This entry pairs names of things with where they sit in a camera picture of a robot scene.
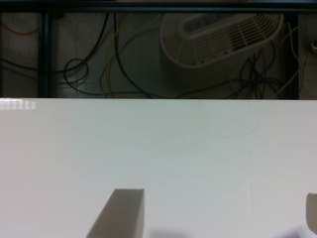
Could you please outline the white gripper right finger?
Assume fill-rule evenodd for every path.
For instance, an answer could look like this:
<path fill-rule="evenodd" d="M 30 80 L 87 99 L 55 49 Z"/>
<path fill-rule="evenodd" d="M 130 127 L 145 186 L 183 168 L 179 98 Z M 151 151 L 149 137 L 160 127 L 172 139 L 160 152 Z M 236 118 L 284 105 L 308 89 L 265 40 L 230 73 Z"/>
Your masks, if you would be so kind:
<path fill-rule="evenodd" d="M 317 235 L 317 194 L 308 193 L 306 196 L 306 223 L 308 228 Z"/>

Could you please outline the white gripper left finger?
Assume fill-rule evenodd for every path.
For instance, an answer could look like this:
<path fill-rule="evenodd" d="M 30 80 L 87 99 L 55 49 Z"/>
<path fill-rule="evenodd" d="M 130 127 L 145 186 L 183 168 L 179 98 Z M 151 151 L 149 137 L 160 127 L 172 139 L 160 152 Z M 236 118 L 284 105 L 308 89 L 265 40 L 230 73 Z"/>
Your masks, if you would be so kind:
<path fill-rule="evenodd" d="M 143 238 L 145 191 L 115 189 L 86 238 Z"/>

